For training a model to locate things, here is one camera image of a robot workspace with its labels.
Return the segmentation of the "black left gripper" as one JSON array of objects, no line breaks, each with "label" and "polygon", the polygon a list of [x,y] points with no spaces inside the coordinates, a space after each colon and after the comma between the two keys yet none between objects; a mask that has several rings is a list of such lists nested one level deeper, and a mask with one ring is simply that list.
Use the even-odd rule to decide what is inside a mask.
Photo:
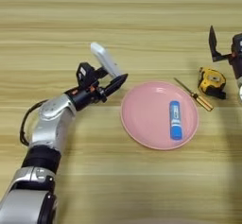
[{"label": "black left gripper", "polygon": [[[103,67],[95,70],[95,76],[97,78],[104,78],[107,75],[108,72]],[[77,86],[66,91],[65,94],[79,112],[90,104],[95,104],[99,101],[106,102],[107,97],[116,92],[125,83],[127,77],[128,75],[124,74],[113,79],[106,88],[94,83],[87,87]]]}]

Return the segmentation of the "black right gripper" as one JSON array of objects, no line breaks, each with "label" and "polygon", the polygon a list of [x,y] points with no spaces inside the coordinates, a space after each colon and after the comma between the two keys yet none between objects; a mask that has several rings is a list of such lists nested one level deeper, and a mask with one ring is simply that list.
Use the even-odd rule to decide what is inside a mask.
[{"label": "black right gripper", "polygon": [[232,54],[222,55],[216,50],[216,33],[213,26],[209,31],[209,46],[213,62],[230,60],[236,78],[242,77],[242,33],[233,36]]}]

